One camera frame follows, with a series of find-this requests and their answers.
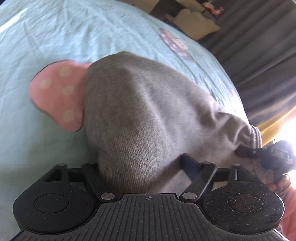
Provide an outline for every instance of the wrinkled sheet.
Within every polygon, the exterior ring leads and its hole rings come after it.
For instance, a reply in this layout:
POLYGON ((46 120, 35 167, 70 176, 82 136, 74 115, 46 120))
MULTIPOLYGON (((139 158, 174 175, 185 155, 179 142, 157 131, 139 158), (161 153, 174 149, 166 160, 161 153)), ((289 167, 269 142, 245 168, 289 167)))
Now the wrinkled sheet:
POLYGON ((6 0, 0 6, 0 240, 19 231, 14 200, 57 163, 94 162, 84 128, 72 134, 37 110, 32 78, 60 60, 94 62, 120 51, 161 62, 210 93, 248 122, 229 77, 202 46, 139 9, 118 1, 6 0), (193 60, 177 56, 160 38, 168 30, 193 60))

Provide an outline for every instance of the ribbed fabric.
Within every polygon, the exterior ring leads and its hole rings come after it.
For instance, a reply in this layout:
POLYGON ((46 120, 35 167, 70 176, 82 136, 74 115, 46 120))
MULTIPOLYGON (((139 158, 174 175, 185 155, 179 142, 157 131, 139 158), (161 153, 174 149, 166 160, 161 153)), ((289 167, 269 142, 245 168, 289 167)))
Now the ribbed fabric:
POLYGON ((121 192, 180 194, 190 184, 179 166, 182 153, 218 167, 242 163, 255 171, 252 161, 234 150, 261 143, 257 128, 226 113, 197 84, 126 52, 89 67, 85 127, 101 174, 121 192))

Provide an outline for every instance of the silver screw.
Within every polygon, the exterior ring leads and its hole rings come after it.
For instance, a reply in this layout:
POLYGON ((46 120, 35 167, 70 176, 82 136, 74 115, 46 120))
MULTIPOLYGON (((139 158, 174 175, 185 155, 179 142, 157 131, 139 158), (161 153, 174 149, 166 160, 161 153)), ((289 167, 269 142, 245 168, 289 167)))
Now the silver screw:
POLYGON ((104 200, 112 200, 113 198, 115 198, 115 195, 113 193, 106 192, 101 195, 101 198, 104 200))
POLYGON ((195 193, 193 192, 186 192, 182 195, 183 198, 188 199, 188 200, 192 200, 192 199, 196 199, 197 196, 195 193))

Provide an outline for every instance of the white polka dot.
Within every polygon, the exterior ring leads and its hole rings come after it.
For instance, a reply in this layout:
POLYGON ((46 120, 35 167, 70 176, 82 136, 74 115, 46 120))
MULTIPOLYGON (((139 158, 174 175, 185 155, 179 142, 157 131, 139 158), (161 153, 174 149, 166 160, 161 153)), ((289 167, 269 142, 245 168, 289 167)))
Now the white polka dot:
POLYGON ((70 66, 63 67, 63 68, 61 68, 61 70, 59 71, 59 74, 60 74, 62 77, 67 77, 67 76, 69 76, 71 73, 72 73, 72 68, 71 68, 70 66))
POLYGON ((74 86, 70 85, 70 86, 67 86, 63 89, 63 95, 64 96, 69 96, 73 93, 74 91, 74 86))
POLYGON ((74 111, 73 110, 67 110, 64 113, 64 121, 69 123, 74 120, 74 111))
POLYGON ((46 78, 41 81, 40 88, 45 90, 51 85, 51 83, 52 83, 52 80, 50 78, 46 78))

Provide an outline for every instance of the circular cap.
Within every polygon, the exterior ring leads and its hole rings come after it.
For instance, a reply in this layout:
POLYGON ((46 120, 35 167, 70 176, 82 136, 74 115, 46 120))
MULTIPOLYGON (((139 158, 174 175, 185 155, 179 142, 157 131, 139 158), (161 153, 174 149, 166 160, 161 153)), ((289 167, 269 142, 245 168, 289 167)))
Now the circular cap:
POLYGON ((188 199, 188 200, 192 200, 192 199, 196 199, 197 196, 195 193, 193 192, 186 192, 182 195, 183 198, 188 199))
POLYGON ((260 198, 252 194, 235 194, 228 199, 228 205, 240 213, 254 213, 262 208, 260 198))
POLYGON ((69 204, 67 197, 61 194, 46 194, 37 198, 35 208, 42 213, 57 213, 64 210, 69 204))
POLYGON ((115 195, 113 193, 106 192, 101 195, 101 198, 104 200, 112 200, 113 198, 115 198, 115 195))

